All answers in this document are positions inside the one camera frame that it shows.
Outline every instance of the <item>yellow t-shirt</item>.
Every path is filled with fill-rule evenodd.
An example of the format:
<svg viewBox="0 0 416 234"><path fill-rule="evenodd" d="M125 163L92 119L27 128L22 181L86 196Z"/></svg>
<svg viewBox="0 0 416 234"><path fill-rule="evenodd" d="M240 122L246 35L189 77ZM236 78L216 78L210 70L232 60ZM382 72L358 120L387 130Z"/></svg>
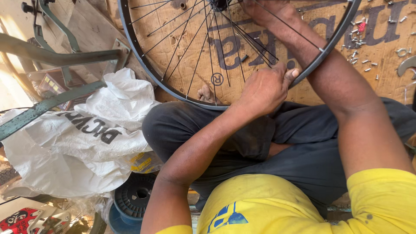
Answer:
<svg viewBox="0 0 416 234"><path fill-rule="evenodd" d="M354 218L331 225L289 181L268 174L244 174L218 185L198 221L198 234L416 234L416 175L369 169L347 180ZM180 225L163 234L190 234Z"/></svg>

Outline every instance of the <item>black rim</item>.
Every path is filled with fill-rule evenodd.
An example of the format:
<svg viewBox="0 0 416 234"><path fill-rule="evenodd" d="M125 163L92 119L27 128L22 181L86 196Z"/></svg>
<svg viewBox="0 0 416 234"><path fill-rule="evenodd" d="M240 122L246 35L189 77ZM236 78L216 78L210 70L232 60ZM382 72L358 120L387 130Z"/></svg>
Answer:
<svg viewBox="0 0 416 234"><path fill-rule="evenodd" d="M342 17L341 22L338 24L337 29L335 30L334 34L330 38L327 45L323 48L321 53L317 55L317 57L309 64L307 68L305 68L299 76L293 81L293 83L289 86L289 88L294 87L299 82L301 82L304 78L306 78L315 68L319 66L319 64L328 56L328 54L335 48L335 45L344 35L345 30L349 26L350 22L355 16L355 13L360 5L360 0L349 0L344 15ZM226 110L229 105L225 104L216 104L216 103L208 103L202 102L200 100L191 98L176 89L174 89L171 85L167 83L167 81L163 81L163 77L161 77L157 71L153 68L149 60L142 56L144 53L141 49L141 46L137 40L136 34L134 32L134 28L131 22L130 17L130 7L128 0L118 0L119 4L119 11L120 11L120 18L123 24L124 31L126 33L126 37L129 40L129 44L140 64L145 69L146 73L166 92L170 95L175 97L180 101L190 102L199 107L209 110Z"/></svg>

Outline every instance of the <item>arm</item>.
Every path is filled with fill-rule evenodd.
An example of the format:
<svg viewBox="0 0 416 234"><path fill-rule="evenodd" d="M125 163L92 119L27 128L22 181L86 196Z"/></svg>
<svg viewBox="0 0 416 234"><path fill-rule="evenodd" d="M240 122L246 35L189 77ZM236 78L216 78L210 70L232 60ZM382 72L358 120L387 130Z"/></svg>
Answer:
<svg viewBox="0 0 416 234"><path fill-rule="evenodd" d="M290 70L285 74L285 70L285 65L278 63L273 69L253 73L241 98L175 151L156 178L141 233L191 226L189 185L208 168L226 139L257 117L272 112L286 98L287 87L299 72Z"/></svg>
<svg viewBox="0 0 416 234"><path fill-rule="evenodd" d="M284 1L259 1L319 47L321 38ZM306 67L319 50L252 0L244 0L247 14L271 31ZM339 124L339 152L346 177L372 168L414 173L409 157L387 111L367 81L336 50L308 77L314 91L328 105Z"/></svg>

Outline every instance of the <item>wrench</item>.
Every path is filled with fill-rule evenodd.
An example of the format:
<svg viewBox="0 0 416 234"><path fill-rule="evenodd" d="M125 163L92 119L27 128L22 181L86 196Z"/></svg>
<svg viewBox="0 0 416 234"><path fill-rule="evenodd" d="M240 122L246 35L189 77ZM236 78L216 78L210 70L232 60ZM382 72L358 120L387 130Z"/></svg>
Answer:
<svg viewBox="0 0 416 234"><path fill-rule="evenodd" d="M415 73L412 79L416 79L416 55L409 57L401 62L397 68L397 75L402 76L408 68L411 68L411 70Z"/></svg>

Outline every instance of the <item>blue spool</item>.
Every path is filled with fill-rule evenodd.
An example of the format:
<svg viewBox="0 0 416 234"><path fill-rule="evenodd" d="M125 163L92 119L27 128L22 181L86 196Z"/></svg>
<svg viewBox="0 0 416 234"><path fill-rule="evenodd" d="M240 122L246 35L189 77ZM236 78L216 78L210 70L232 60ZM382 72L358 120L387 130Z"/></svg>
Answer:
<svg viewBox="0 0 416 234"><path fill-rule="evenodd" d="M114 233L140 233L155 179L153 174L131 173L127 181L114 191L114 204L109 216Z"/></svg>

